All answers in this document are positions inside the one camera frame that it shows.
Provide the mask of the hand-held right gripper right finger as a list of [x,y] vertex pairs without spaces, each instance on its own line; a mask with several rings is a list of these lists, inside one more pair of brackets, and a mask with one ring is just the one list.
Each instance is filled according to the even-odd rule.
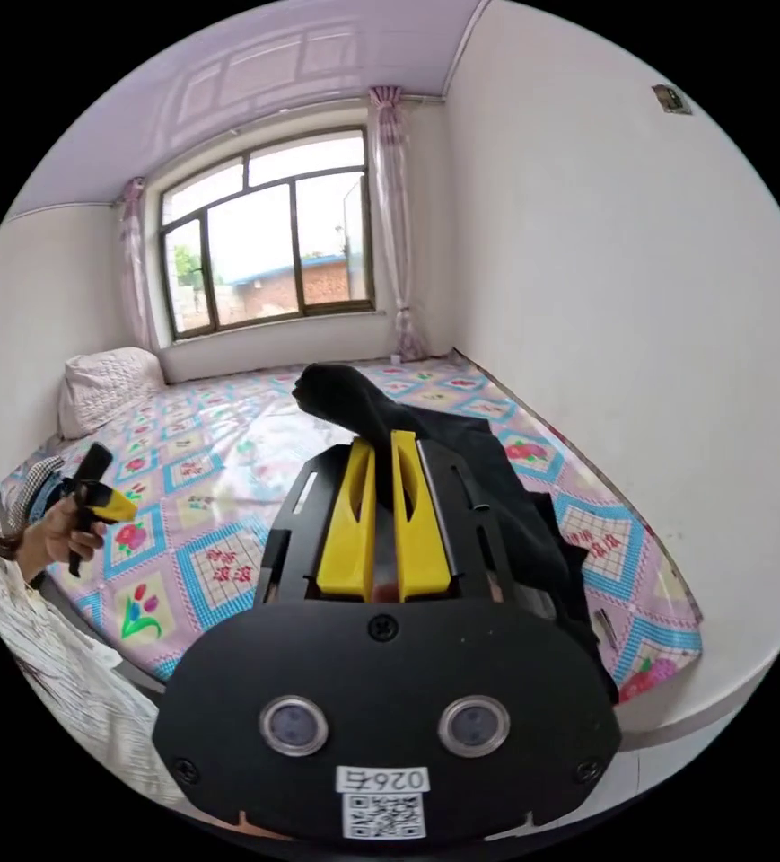
[[399,599],[434,597],[450,587],[450,569],[416,435],[390,435]]

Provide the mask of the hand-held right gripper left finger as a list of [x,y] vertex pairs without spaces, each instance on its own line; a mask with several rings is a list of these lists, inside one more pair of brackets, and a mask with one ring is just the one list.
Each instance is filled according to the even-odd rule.
[[377,496],[375,452],[356,438],[337,486],[316,585],[330,598],[372,598]]

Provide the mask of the person's left hand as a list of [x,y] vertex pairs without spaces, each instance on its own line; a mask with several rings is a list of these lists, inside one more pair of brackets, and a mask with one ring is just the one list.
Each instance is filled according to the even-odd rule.
[[30,584],[54,563],[68,564],[71,554],[81,561],[91,560],[102,548],[106,531],[107,526],[99,522],[81,529],[74,498],[60,499],[22,535],[15,560],[24,581]]

